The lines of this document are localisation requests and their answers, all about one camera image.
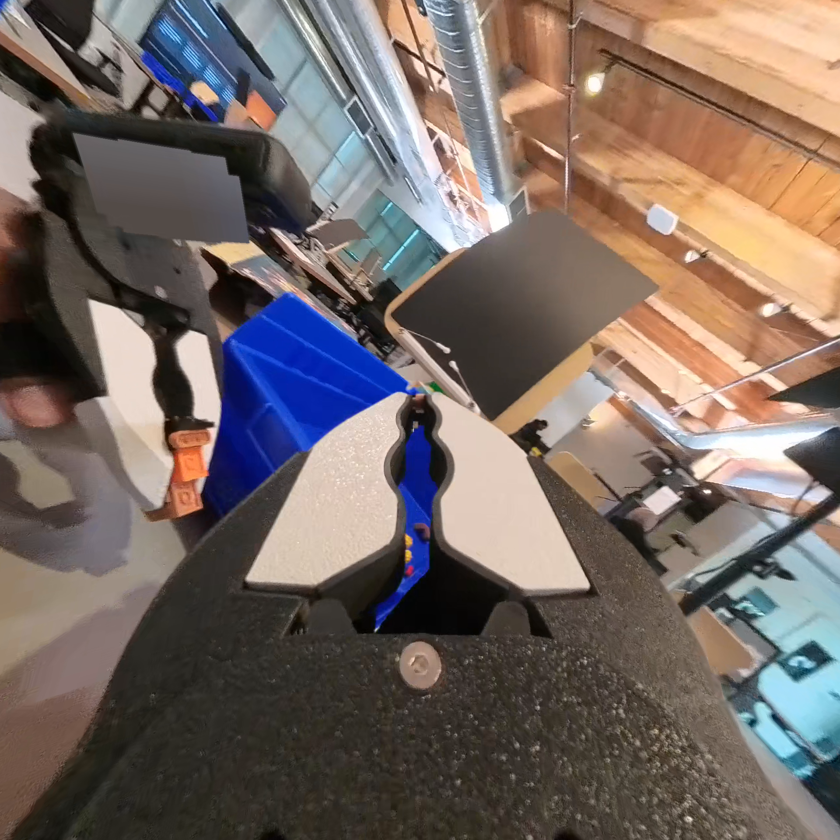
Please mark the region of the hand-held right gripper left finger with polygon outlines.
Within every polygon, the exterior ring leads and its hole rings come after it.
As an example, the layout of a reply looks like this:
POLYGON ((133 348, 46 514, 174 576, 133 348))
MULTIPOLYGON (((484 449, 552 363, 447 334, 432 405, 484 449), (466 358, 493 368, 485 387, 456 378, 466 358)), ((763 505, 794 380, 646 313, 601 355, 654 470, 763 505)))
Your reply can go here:
POLYGON ((404 555, 399 474, 411 398, 394 393, 326 433, 303 467, 249 569, 255 589, 325 589, 380 560, 387 580, 404 555))

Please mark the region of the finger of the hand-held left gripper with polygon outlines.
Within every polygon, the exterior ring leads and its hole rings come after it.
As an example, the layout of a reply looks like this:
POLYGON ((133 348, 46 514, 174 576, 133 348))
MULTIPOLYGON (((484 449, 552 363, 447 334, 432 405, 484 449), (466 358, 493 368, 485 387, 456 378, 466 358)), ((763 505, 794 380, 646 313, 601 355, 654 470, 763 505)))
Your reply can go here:
POLYGON ((177 353, 177 345, 187 333, 174 324, 150 324, 155 358, 152 387, 164 415, 165 438, 174 433, 204 432, 214 426, 194 414, 193 389, 177 353))

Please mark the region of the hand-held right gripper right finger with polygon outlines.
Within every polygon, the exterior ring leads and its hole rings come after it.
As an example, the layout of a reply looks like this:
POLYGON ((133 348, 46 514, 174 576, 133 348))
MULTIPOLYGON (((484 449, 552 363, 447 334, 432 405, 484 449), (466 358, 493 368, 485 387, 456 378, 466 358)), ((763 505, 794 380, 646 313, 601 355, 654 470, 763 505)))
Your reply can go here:
POLYGON ((577 595, 591 584, 529 457, 446 395, 428 397, 444 457, 435 533, 444 551, 516 595, 577 595))

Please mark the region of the orange and brown brick assembly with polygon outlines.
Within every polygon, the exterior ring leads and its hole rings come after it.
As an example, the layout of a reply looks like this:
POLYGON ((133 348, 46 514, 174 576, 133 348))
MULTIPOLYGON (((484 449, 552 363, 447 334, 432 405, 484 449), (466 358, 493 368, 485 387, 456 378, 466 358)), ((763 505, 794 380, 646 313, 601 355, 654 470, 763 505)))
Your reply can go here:
POLYGON ((203 509, 207 452, 214 441, 214 424, 191 416, 168 419, 164 430, 173 469, 162 507, 144 513, 150 522, 184 518, 203 509))

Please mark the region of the pile of toy bricks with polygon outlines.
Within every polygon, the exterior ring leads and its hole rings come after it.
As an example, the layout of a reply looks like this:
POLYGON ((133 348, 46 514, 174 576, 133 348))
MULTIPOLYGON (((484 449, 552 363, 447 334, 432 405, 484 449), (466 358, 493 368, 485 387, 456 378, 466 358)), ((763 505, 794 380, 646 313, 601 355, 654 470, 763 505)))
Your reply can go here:
POLYGON ((429 569, 431 555, 431 528, 425 521, 414 523, 404 538, 404 580, 414 584, 429 569))

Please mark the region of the blue plastic bin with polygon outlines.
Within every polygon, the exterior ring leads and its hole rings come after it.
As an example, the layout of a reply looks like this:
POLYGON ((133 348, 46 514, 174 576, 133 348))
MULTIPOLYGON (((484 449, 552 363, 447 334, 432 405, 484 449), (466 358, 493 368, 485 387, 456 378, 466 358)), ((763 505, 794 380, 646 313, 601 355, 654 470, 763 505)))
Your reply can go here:
POLYGON ((407 593, 404 560, 387 580, 380 560, 325 589, 255 589, 245 577, 312 447, 329 431, 394 393, 407 393, 406 442, 399 474, 406 529, 420 508, 406 493, 417 435, 407 380, 296 297, 270 304, 224 345, 222 423, 206 483, 217 525, 182 570, 190 571, 199 604, 211 595, 296 602, 307 631, 371 636, 407 593))

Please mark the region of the black wood-edged divider panel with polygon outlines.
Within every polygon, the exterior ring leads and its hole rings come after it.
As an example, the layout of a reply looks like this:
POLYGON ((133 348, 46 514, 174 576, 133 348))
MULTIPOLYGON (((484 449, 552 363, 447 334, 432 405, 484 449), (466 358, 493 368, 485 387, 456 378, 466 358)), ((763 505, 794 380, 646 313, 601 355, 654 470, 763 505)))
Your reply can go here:
POLYGON ((522 216, 441 260, 385 324, 444 392, 512 432, 589 365, 590 342, 659 287, 570 216, 522 216))

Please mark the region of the black tripod stand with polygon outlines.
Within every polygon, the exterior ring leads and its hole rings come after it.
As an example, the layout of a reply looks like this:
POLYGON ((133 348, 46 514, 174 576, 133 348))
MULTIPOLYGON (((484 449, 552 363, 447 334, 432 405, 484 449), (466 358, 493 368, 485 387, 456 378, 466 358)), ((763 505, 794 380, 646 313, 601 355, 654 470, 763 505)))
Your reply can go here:
POLYGON ((729 586, 734 585, 748 574, 761 576, 775 571, 777 563, 774 557, 783 549, 798 540, 803 534, 813 530, 814 526, 839 509, 839 494, 834 492, 821 500, 805 515, 792 519, 784 528, 773 532, 756 542, 745 552, 726 562, 719 572, 696 589, 684 595, 679 602, 679 609, 684 616, 690 616, 714 601, 729 586))

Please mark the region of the silver ventilation duct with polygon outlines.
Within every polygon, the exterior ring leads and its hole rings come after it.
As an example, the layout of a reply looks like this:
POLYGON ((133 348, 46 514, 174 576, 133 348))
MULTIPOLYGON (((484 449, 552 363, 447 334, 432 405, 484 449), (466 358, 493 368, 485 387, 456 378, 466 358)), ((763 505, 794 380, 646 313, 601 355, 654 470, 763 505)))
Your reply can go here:
POLYGON ((425 6, 490 227, 498 231, 526 214, 528 206, 513 167, 479 7, 473 1, 428 1, 425 6))

